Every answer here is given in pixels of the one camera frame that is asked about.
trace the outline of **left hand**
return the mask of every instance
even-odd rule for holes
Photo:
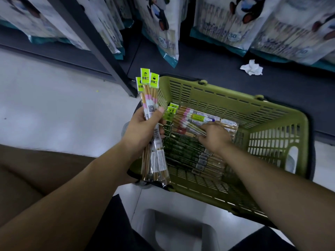
[[[135,160],[142,155],[144,148],[148,145],[153,136],[153,130],[156,124],[166,124],[162,119],[165,110],[159,107],[151,116],[145,120],[143,107],[140,107],[131,118],[126,133],[121,139],[121,143],[127,148],[130,157]],[[159,127],[161,138],[164,138],[164,129]]]

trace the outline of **forearm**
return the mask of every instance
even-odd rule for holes
[[[226,146],[220,155],[299,250],[335,248],[335,193],[234,145]]]
[[[0,250],[84,249],[131,160],[123,144],[111,148],[4,225]]]

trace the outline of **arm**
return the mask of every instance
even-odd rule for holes
[[[236,147],[216,123],[200,142],[219,154],[269,219],[297,249],[335,250],[335,193]]]
[[[118,144],[0,228],[0,250],[83,250],[120,176],[139,158],[163,112],[145,121],[143,108],[138,109]]]

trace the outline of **floor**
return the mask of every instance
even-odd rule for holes
[[[97,157],[120,140],[122,126],[139,102],[117,84],[4,50],[0,50],[0,74],[0,143],[10,146]],[[335,147],[320,142],[315,142],[315,147],[314,181],[335,191]],[[222,251],[261,227],[156,187],[142,190],[128,184],[116,193],[121,196],[133,228],[143,227],[139,219],[151,204],[150,209],[162,214],[212,224],[220,233]],[[161,197],[160,202],[154,197]],[[160,245],[170,249],[166,245],[173,243],[164,242],[157,234]]]

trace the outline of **crumpled tissue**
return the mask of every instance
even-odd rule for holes
[[[240,69],[245,70],[249,75],[263,75],[263,68],[256,64],[255,60],[249,60],[249,64],[242,65]]]

